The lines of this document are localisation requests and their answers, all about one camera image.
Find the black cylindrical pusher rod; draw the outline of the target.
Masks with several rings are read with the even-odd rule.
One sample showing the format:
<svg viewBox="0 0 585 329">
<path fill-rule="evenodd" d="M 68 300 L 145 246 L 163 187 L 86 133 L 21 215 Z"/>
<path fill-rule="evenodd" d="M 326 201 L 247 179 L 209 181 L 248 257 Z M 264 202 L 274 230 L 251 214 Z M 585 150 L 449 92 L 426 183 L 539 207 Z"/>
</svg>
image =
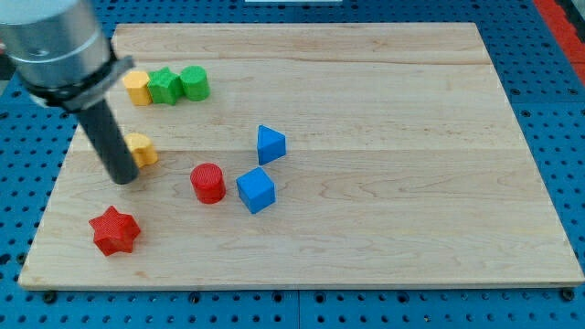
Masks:
<svg viewBox="0 0 585 329">
<path fill-rule="evenodd" d="M 135 180 L 138 166 L 107 101 L 97 101 L 76 117 L 113 183 L 126 185 Z"/>
</svg>

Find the grey clamp flange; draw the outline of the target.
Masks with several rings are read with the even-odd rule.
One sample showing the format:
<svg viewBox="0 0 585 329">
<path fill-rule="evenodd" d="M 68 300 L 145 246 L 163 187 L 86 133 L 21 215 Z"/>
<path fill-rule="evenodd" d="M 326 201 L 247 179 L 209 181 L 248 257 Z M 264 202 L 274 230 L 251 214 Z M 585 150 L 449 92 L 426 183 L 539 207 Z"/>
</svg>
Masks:
<svg viewBox="0 0 585 329">
<path fill-rule="evenodd" d="M 134 67 L 131 56 L 117 58 L 112 46 L 108 49 L 106 61 L 96 68 L 82 67 L 77 55 L 72 60 L 40 62 L 36 72 L 39 81 L 25 78 L 25 87 L 43 106 L 85 111 L 102 101 L 105 92 Z"/>
</svg>

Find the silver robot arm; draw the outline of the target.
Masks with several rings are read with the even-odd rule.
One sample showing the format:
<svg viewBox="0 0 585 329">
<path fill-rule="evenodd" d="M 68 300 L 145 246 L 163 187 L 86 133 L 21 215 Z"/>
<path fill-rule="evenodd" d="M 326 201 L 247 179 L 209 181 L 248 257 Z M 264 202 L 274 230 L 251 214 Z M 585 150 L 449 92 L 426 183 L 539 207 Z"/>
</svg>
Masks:
<svg viewBox="0 0 585 329">
<path fill-rule="evenodd" d="M 134 66 L 119 58 L 84 0 L 1 0 L 1 39 L 33 101 L 74 115 L 112 181 L 132 182 L 137 164 L 105 94 Z"/>
</svg>

